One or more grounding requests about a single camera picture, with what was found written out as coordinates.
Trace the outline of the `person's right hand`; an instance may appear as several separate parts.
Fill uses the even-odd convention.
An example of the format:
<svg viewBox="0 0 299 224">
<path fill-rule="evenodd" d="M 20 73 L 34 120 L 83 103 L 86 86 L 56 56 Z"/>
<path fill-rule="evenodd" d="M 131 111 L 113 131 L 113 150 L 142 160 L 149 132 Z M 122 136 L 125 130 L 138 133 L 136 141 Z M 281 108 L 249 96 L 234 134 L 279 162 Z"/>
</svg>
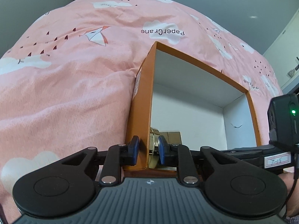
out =
<svg viewBox="0 0 299 224">
<path fill-rule="evenodd" d="M 279 175 L 279 177 L 284 181 L 287 192 L 289 193 L 293 186 L 293 173 L 286 172 Z M 299 193 L 298 193 L 298 181 L 296 182 L 295 188 L 286 204 L 287 216 L 294 217 L 298 215 L 299 212 Z"/>
</svg>

